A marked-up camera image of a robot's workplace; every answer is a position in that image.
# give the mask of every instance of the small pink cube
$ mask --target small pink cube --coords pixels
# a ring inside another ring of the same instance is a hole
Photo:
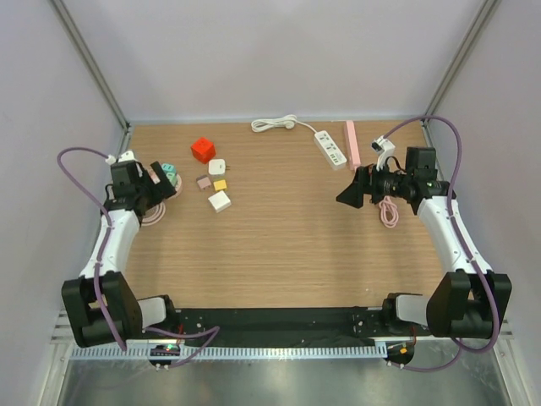
[[[197,182],[197,185],[199,186],[199,190],[205,190],[208,189],[210,186],[212,186],[212,182],[210,181],[209,177],[206,175],[199,176],[197,179],[195,179]]]

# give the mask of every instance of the white plug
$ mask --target white plug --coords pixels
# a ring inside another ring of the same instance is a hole
[[[372,141],[371,146],[372,149],[379,155],[376,169],[381,170],[381,168],[383,168],[385,165],[385,160],[389,156],[395,155],[395,145],[387,138],[383,138],[383,135],[381,135],[377,140]]]
[[[347,159],[335,141],[326,131],[319,131],[314,134],[314,142],[320,148],[329,165],[336,171],[346,166]]]
[[[209,161],[209,175],[219,178],[226,174],[226,161],[224,159],[211,159]]]
[[[108,165],[112,165],[113,163],[117,163],[117,158],[114,155],[109,154],[105,159],[105,162],[107,162]]]

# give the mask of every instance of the gray panel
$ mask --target gray panel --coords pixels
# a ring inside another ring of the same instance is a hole
[[[131,123],[422,112],[483,3],[64,2]]]
[[[418,342],[415,365],[440,365],[447,341]],[[200,362],[156,372],[146,362],[70,361],[60,405],[334,404],[511,405],[493,353],[466,354],[434,374],[387,367],[380,359]]]
[[[456,194],[462,219],[495,272],[507,273],[513,293],[507,309],[522,379],[541,404],[541,3],[501,2],[437,114],[462,136]],[[446,178],[456,142],[430,122]]]
[[[430,101],[430,104],[427,107],[425,114],[435,114],[436,109],[438,108],[441,101],[447,94],[447,91],[453,84],[453,81],[458,75],[458,72],[460,72],[461,67],[466,62],[467,57],[475,47],[479,36],[483,32],[484,27],[490,21],[490,17],[492,17],[492,14],[498,7],[498,4],[500,4],[500,0],[484,1],[483,6],[481,6],[481,8],[479,9],[477,15],[475,16],[475,19],[473,19],[472,25],[470,26],[470,29],[464,37],[462,44],[458,47],[455,57],[453,58],[451,64],[449,65],[449,68],[445,72],[443,80],[441,81],[437,91],[432,97],[432,100]]]
[[[0,323],[9,326],[0,332],[0,404],[25,406],[37,404],[50,368],[62,283],[79,275],[100,220],[56,156],[72,145],[115,153],[122,130],[50,5],[0,4]],[[106,163],[90,154],[65,162],[101,200]]]
[[[58,18],[62,21],[62,24],[64,28],[66,29],[66,32],[74,44],[75,49],[79,52],[79,55],[81,56],[82,61],[85,63],[86,67],[89,70],[90,75],[92,78],[94,78],[94,81],[96,82],[96,85],[100,89],[101,93],[105,97],[105,100],[107,101],[107,104],[112,110],[112,113],[116,116],[118,123],[120,123],[120,126],[123,130],[128,130],[128,121],[124,117],[124,114],[122,112],[122,109],[118,105],[115,96],[111,92],[111,88],[107,84],[105,78],[103,77],[103,74],[101,74],[100,68],[98,67],[96,61],[94,60],[94,57],[92,56],[92,53],[90,52],[90,49],[86,46],[85,40],[83,39],[82,35],[79,32],[79,29],[77,28],[77,25],[75,24],[74,20],[72,19],[71,15],[69,14],[68,9],[66,8],[66,5],[64,4],[63,0],[50,0],[52,8],[57,13]]]

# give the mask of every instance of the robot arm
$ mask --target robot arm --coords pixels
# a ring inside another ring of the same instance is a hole
[[[112,196],[104,204],[111,218],[111,231],[101,255],[99,284],[104,302],[121,337],[126,340],[141,334],[144,327],[163,322],[174,306],[167,296],[137,300],[123,273],[128,254],[145,213],[176,190],[159,162],[151,165],[153,177],[137,161],[132,151],[122,154],[111,165]],[[101,229],[92,255],[77,279],[64,282],[62,297],[76,343],[89,347],[114,341],[99,307],[95,306],[95,266],[98,252],[109,228],[101,216]]]
[[[380,157],[389,150],[388,145],[383,145],[379,151]],[[427,326],[435,337],[489,338],[493,318],[487,294],[471,262],[477,262],[489,282],[500,324],[511,295],[511,282],[507,275],[493,273],[491,266],[479,254],[462,222],[453,194],[453,216],[473,257],[469,258],[462,248],[447,211],[449,183],[437,180],[435,149],[407,148],[405,169],[395,172],[389,170],[385,160],[379,159],[377,165],[359,167],[352,184],[336,200],[360,208],[363,206],[363,195],[370,195],[374,204],[387,195],[403,198],[428,229],[446,271],[430,298],[413,294],[390,294],[384,301],[389,321],[407,321]]]

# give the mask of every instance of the metal floor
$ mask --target metal floor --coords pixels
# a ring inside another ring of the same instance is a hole
[[[419,341],[412,365],[437,366],[456,345]],[[199,362],[156,372],[146,361],[70,361],[59,405],[507,406],[493,352],[464,354],[448,370],[421,374],[381,359]]]

